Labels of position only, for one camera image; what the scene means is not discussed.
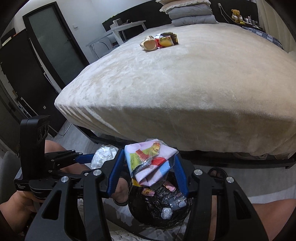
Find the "person's bare left hand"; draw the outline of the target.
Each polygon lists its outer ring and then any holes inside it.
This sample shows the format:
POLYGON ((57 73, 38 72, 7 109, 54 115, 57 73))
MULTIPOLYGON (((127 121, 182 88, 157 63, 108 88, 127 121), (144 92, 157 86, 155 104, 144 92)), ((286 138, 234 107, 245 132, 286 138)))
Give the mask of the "person's bare left hand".
POLYGON ((15 232, 25 227, 30 215, 37 212, 34 203, 43 203, 32 192, 16 191, 7 202, 1 204, 1 213, 15 232))

